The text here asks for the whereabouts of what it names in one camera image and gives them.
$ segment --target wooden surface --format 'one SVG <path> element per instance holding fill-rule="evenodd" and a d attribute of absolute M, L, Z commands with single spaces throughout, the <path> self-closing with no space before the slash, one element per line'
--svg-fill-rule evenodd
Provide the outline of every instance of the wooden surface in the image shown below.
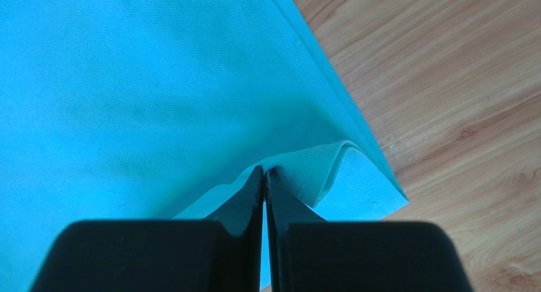
<path fill-rule="evenodd" d="M 294 0 L 476 291 L 541 291 L 541 0 Z"/>

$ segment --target blue fabric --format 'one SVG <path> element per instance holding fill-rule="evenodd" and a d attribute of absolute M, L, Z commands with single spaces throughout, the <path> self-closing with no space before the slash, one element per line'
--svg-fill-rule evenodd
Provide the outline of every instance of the blue fabric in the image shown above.
<path fill-rule="evenodd" d="M 257 164 L 329 220 L 407 203 L 292 0 L 0 0 L 0 33 L 0 291 L 73 221 L 200 218 Z"/>

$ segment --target wooden table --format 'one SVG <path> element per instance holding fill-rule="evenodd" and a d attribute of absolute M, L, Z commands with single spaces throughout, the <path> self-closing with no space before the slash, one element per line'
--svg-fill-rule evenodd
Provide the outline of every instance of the wooden table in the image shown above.
<path fill-rule="evenodd" d="M 541 291 L 541 0 L 295 0 L 476 291 Z"/>

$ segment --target folded cloth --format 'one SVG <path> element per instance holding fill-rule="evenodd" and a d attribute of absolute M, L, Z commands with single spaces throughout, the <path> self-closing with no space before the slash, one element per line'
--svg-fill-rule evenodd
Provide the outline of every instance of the folded cloth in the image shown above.
<path fill-rule="evenodd" d="M 0 0 L 0 33 L 0 291 L 71 222 L 202 217 L 258 164 L 329 220 L 407 203 L 292 0 Z"/>

